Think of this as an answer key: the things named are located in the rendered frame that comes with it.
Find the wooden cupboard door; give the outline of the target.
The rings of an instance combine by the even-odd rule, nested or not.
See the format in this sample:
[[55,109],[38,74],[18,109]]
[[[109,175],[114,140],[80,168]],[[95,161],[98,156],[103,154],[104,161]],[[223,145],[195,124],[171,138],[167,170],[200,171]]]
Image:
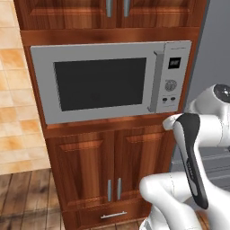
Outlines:
[[[139,183],[145,176],[169,171],[175,141],[171,131],[153,125],[116,131],[114,145],[114,198],[122,201],[140,197]],[[118,178],[122,179],[120,200]]]
[[106,0],[13,0],[22,30],[73,30],[115,28],[117,0],[111,18]]
[[130,0],[123,28],[199,27],[207,0]]
[[113,201],[113,132],[53,137],[48,138],[46,144],[63,210],[78,210],[109,203],[108,180],[111,180]]

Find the tall wooden cupboard frame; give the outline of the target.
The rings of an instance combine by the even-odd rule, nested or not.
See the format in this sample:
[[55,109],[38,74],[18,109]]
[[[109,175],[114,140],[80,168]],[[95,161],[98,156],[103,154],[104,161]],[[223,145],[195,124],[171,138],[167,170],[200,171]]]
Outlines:
[[[180,113],[200,27],[22,30],[45,142],[48,138],[163,125]],[[164,53],[150,112],[155,51]]]

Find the grey fridge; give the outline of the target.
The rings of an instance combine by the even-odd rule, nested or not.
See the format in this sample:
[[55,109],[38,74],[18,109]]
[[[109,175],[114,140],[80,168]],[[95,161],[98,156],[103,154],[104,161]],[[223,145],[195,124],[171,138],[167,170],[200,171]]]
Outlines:
[[[184,109],[215,84],[230,86],[230,0],[208,0]],[[199,152],[210,182],[230,193],[230,146]]]

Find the wooden drawer front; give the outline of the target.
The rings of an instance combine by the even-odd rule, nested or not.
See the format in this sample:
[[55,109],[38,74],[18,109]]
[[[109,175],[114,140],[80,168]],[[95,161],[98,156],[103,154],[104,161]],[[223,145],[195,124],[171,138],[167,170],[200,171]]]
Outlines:
[[[111,204],[100,205],[80,210],[63,211],[62,217],[66,230],[84,230],[96,226],[115,224],[123,221],[147,217],[151,210],[151,204],[143,199],[130,199]],[[109,215],[127,211],[119,217],[101,219],[102,215]]]

